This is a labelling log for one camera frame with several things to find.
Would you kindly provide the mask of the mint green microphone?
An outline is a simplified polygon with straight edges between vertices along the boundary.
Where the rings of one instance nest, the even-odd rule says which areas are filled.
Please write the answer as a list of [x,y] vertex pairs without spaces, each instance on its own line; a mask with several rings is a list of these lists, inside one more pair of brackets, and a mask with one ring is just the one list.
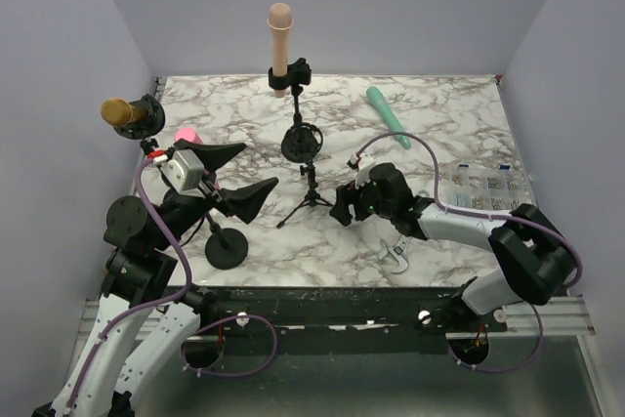
[[366,98],[369,104],[377,111],[386,124],[389,131],[394,132],[394,137],[404,149],[411,148],[410,140],[402,135],[404,131],[396,115],[388,105],[382,92],[375,86],[371,86],[366,90]]

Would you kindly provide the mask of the beige microphone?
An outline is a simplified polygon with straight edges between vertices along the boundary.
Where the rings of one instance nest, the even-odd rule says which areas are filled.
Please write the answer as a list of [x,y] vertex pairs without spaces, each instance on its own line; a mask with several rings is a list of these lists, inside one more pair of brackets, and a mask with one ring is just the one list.
[[268,26],[272,38],[272,73],[275,77],[284,77],[287,74],[292,25],[292,12],[287,4],[275,3],[270,7]]

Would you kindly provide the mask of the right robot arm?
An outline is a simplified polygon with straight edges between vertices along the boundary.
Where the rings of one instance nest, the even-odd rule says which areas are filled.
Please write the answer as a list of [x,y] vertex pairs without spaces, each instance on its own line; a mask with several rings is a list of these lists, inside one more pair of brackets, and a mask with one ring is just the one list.
[[441,208],[433,198],[413,194],[392,163],[373,165],[336,188],[330,216],[342,226],[372,215],[410,238],[452,241],[494,255],[499,269],[463,285],[459,301],[449,307],[451,323],[463,331],[503,306],[547,304],[577,268],[572,249],[537,207],[523,204],[512,212]]

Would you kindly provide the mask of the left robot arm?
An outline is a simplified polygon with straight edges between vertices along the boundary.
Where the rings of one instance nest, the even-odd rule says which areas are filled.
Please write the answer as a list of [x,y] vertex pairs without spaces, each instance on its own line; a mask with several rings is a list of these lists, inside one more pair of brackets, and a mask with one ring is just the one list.
[[141,146],[146,158],[135,172],[135,194],[115,200],[106,214],[104,240],[114,251],[94,325],[62,390],[34,409],[36,416],[135,415],[170,356],[216,324],[209,295],[192,282],[182,235],[213,209],[251,223],[278,183],[218,186],[217,170],[246,148],[242,143]]

